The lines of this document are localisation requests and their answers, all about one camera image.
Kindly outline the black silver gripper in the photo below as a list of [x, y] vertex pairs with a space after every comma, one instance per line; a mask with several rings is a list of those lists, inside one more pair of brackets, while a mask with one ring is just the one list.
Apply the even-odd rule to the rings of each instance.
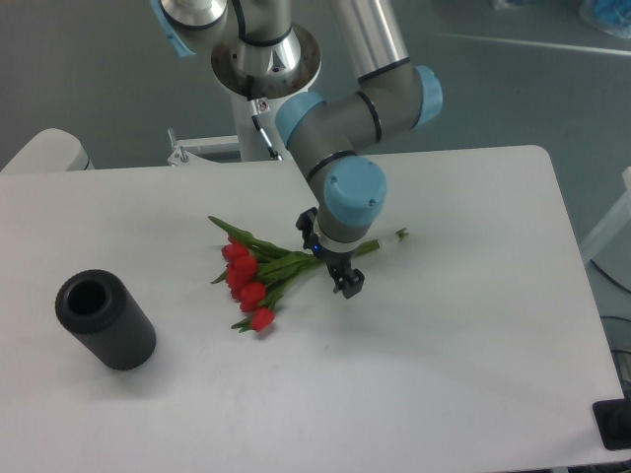
[[360, 242], [342, 242], [327, 236], [322, 229], [315, 227], [316, 214], [317, 208], [312, 207], [303, 212], [296, 222], [303, 239], [303, 249], [310, 250], [327, 265], [328, 274], [334, 282], [333, 293], [349, 300], [362, 291], [365, 282], [364, 274], [351, 267]]

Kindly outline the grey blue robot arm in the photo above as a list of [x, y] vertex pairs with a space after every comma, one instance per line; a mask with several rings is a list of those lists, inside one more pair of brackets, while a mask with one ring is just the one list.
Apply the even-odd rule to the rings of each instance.
[[386, 198], [384, 173], [362, 151], [443, 105], [435, 73], [410, 61], [390, 3], [332, 3], [359, 85], [335, 102], [311, 90], [319, 50], [290, 2], [155, 1], [152, 10], [177, 54], [211, 54], [215, 77], [247, 102], [246, 122], [269, 156], [293, 158], [317, 202], [297, 222], [304, 247], [337, 293], [358, 294], [365, 278], [351, 261]]

